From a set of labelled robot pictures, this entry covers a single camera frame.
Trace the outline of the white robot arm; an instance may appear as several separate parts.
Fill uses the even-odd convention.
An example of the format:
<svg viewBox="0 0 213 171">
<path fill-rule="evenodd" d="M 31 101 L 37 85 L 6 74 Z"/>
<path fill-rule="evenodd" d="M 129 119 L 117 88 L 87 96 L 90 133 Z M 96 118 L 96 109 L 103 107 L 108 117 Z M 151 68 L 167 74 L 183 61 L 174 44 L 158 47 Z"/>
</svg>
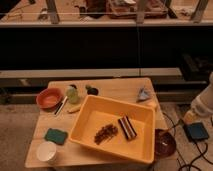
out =
<svg viewBox="0 0 213 171">
<path fill-rule="evenodd" d="M 209 76 L 209 85 L 191 102 L 190 109 L 183 117 L 186 124 L 191 124 L 198 118 L 213 115 L 213 72 Z"/>
</svg>

